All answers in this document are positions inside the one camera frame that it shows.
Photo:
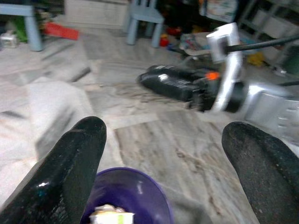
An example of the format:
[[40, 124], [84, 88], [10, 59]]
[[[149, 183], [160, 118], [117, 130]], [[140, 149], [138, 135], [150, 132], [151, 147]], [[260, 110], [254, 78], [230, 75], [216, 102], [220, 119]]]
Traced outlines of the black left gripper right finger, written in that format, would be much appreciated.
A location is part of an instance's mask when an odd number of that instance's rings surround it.
[[243, 122], [224, 127], [222, 147], [261, 224], [299, 222], [299, 158], [280, 139]]

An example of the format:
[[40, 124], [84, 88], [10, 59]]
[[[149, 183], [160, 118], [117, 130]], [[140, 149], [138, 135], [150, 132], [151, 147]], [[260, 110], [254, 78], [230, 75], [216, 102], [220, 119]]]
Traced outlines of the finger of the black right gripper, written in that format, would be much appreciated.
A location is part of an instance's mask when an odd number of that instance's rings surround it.
[[207, 69], [187, 69], [173, 65], [153, 65], [147, 68], [147, 72], [151, 74], [166, 74], [181, 78], [201, 78], [207, 73]]
[[192, 81], [166, 72], [146, 72], [138, 76], [138, 83], [155, 94], [188, 102], [192, 98]]

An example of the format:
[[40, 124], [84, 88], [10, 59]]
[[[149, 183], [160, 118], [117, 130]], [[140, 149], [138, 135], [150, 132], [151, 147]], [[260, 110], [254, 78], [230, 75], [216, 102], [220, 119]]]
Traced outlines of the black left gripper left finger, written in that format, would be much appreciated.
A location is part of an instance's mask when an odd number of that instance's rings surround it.
[[107, 139], [90, 116], [67, 131], [25, 176], [0, 210], [2, 224], [78, 224]]

